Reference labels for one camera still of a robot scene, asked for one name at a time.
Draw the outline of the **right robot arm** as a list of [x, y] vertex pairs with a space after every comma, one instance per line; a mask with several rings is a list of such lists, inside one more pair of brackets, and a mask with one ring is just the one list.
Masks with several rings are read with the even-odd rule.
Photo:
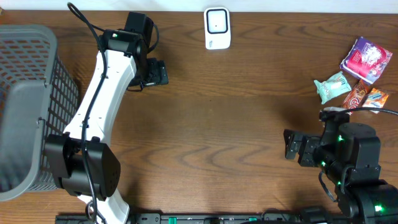
[[321, 135], [284, 130], [285, 158], [319, 167], [335, 186], [325, 193], [353, 223], [397, 223], [397, 187], [380, 178], [375, 129], [352, 123], [348, 111], [321, 111], [320, 120]]

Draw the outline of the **small orange snack box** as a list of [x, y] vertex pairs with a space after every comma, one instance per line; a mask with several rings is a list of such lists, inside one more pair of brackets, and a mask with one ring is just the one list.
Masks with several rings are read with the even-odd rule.
[[389, 94], [373, 88], [367, 95], [362, 107], [367, 108], [383, 108], [386, 104], [386, 101], [389, 97]]

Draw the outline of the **mint green snack packet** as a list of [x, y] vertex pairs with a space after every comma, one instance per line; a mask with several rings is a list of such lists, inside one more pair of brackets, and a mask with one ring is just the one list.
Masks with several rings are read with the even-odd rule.
[[351, 91], [351, 86], [343, 75], [343, 72], [332, 75], [324, 82], [318, 80], [314, 80], [313, 82], [320, 96], [321, 104], [323, 105], [331, 99]]

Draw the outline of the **purple red noodle packet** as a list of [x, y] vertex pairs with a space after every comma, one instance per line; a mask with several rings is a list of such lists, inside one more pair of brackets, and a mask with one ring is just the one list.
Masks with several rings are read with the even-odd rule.
[[340, 68], [369, 85], [383, 74], [393, 53], [364, 37], [358, 37], [347, 56], [341, 61]]

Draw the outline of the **orange snack bar wrapper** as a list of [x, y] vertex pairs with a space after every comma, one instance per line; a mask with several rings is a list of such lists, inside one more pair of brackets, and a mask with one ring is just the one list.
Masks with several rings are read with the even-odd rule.
[[357, 108], [368, 92], [369, 85], [363, 80], [360, 80], [345, 98], [341, 107], [344, 109]]

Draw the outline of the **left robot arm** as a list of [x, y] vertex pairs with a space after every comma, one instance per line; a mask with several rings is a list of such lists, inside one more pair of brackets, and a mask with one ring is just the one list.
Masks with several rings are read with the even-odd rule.
[[164, 61], [147, 56], [158, 31], [146, 14], [130, 12], [124, 28], [96, 35], [96, 67], [81, 105], [63, 134], [45, 141], [55, 185], [85, 202], [89, 222], [128, 220], [130, 208], [118, 190], [121, 163], [109, 145], [125, 92], [169, 82]]

